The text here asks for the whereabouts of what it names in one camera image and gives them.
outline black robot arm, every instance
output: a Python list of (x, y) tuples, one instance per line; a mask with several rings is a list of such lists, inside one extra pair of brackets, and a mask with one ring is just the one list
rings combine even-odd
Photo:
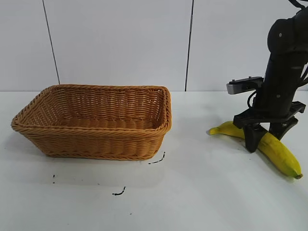
[(308, 8), (302, 8), (294, 17), (279, 19), (269, 31), (269, 62), (265, 78), (250, 77), (227, 84), (229, 94), (256, 90), (248, 98), (248, 109), (233, 119), (245, 133), (246, 148), (250, 152), (267, 132), (260, 123), (270, 123), (269, 132), (279, 140), (297, 124), (294, 117), (303, 113), (305, 105), (292, 102), (298, 87), (308, 83)]

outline black mark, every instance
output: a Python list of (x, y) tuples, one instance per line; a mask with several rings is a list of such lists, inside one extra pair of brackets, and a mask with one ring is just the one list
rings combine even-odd
[(122, 194), (123, 194), (123, 192), (125, 191), (125, 189), (126, 189), (126, 187), (124, 187), (124, 188), (123, 188), (123, 191), (122, 191), (122, 192), (120, 192), (120, 193), (113, 193), (112, 195), (114, 195), (114, 196), (119, 196), (119, 195), (122, 195)]
[(156, 164), (158, 162), (161, 162), (165, 158), (165, 154), (166, 154), (166, 152), (164, 152), (163, 158), (161, 158), (161, 160), (158, 160), (158, 161), (155, 161), (155, 162), (149, 163), (149, 164), (151, 165), (151, 164)]

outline yellow banana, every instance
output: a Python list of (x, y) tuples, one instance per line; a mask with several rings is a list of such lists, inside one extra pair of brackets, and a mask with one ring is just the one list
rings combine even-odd
[[(210, 135), (224, 134), (245, 139), (243, 129), (238, 129), (232, 121), (225, 122), (219, 127), (212, 128), (208, 133)], [(261, 139), (258, 149), (263, 152), (283, 174), (295, 179), (303, 177), (299, 162), (295, 156), (284, 144), (269, 132)]]

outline wicker basket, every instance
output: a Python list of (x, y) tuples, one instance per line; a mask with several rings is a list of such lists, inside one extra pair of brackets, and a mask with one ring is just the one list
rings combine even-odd
[(146, 160), (171, 129), (170, 93), (155, 86), (51, 86), (12, 128), (51, 157)]

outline white table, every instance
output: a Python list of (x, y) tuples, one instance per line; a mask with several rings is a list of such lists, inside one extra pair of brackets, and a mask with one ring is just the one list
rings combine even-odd
[(173, 128), (144, 162), (46, 157), (10, 127), (36, 94), (0, 93), (1, 231), (308, 230), (308, 112), (282, 140), (306, 174), (288, 180), (242, 141), (206, 134), (246, 108), (246, 93), (173, 92)]

